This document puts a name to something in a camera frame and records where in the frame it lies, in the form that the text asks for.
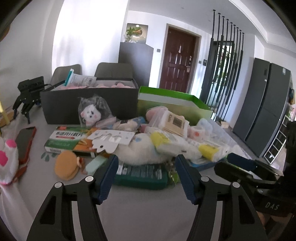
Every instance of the table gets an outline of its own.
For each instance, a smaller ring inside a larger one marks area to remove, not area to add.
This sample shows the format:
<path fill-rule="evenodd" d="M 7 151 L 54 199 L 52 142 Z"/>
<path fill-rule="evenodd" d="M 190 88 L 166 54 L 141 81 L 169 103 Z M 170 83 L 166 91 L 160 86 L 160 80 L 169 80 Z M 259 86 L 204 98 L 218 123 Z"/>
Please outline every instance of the table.
<path fill-rule="evenodd" d="M 37 128 L 26 173 L 18 183 L 1 186 L 0 216 L 18 241 L 26 240 L 33 219 L 49 190 L 61 181 L 54 173 L 55 158 L 50 153 L 48 162 L 41 158 L 45 152 L 43 145 L 56 125 L 48 125 L 42 108 L 37 106 L 30 111 L 30 118 L 32 123 L 28 125 L 27 119 L 18 115 L 15 121 L 3 128 L 3 136 L 13 139 L 22 128 Z M 213 168 L 201 174 L 215 182 L 229 184 L 215 175 Z M 79 172 L 74 179 L 62 182 L 65 185 L 77 183 L 84 177 Z M 72 207 L 76 240 L 82 241 L 77 203 L 73 202 Z M 197 206 L 186 199 L 181 184 L 159 191 L 112 186 L 108 199 L 97 208 L 110 241 L 186 240 L 197 210 Z M 212 241 L 218 239 L 221 212 L 222 202 L 218 202 Z"/>

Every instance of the black storage box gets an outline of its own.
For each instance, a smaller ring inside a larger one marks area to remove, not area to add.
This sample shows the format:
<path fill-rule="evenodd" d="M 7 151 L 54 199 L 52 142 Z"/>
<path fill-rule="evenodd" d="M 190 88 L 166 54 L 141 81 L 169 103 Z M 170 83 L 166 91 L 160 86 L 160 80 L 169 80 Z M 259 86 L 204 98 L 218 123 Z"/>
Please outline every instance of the black storage box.
<path fill-rule="evenodd" d="M 128 120 L 137 116 L 139 89 L 134 79 L 97 78 L 97 80 L 132 81 L 135 88 L 85 88 L 51 91 L 65 82 L 62 81 L 40 93 L 46 122 L 54 125 L 79 125 L 80 97 L 90 98 L 94 94 L 107 101 L 113 116 L 118 119 Z"/>

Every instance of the floor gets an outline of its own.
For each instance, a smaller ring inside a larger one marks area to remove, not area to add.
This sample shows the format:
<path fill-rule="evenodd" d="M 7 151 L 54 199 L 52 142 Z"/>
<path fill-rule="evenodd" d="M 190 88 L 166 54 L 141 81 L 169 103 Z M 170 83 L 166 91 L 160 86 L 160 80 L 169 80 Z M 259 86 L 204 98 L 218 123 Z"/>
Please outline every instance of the floor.
<path fill-rule="evenodd" d="M 256 155 L 249 149 L 249 147 L 236 135 L 232 132 L 232 128 L 229 127 L 228 129 L 224 129 L 228 135 L 231 136 L 231 138 L 242 148 L 244 151 L 253 159 L 260 160 L 266 164 L 266 160 L 264 158 L 258 158 Z M 272 167 L 278 169 L 279 171 L 283 171 L 284 169 L 284 164 L 285 164 L 285 159 L 286 159 L 286 149 L 282 148 L 276 159 L 273 161 L 271 164 Z"/>

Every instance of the white plush toy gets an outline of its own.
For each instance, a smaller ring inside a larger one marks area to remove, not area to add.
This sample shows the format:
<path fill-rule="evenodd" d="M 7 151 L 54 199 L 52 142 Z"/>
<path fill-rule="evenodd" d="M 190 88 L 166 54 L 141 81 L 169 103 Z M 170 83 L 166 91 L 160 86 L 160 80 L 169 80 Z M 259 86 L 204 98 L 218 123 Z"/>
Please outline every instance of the white plush toy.
<path fill-rule="evenodd" d="M 97 110 L 97 108 L 93 104 L 90 104 L 89 106 L 85 107 L 80 115 L 85 121 L 85 125 L 87 127 L 93 126 L 102 117 L 101 113 Z"/>
<path fill-rule="evenodd" d="M 118 145 L 113 153 L 118 159 L 130 165 L 158 164 L 170 160 L 172 157 L 159 154 L 150 137 L 145 133 L 134 135 L 128 146 Z"/>
<path fill-rule="evenodd" d="M 0 137 L 0 184 L 10 184 L 19 168 L 17 144 L 14 140 L 4 142 Z"/>

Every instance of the door handle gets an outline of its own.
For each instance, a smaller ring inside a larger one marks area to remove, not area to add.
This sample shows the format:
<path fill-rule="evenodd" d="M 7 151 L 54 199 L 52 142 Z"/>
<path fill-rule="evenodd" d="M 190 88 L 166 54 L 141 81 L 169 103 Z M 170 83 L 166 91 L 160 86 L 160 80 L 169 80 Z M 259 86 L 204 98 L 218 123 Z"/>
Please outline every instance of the door handle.
<path fill-rule="evenodd" d="M 189 58 L 189 63 L 188 63 L 188 65 L 186 66 L 186 68 L 187 68 L 187 73 L 189 73 L 190 72 L 190 67 L 191 67 L 191 56 L 190 56 L 190 58 Z"/>

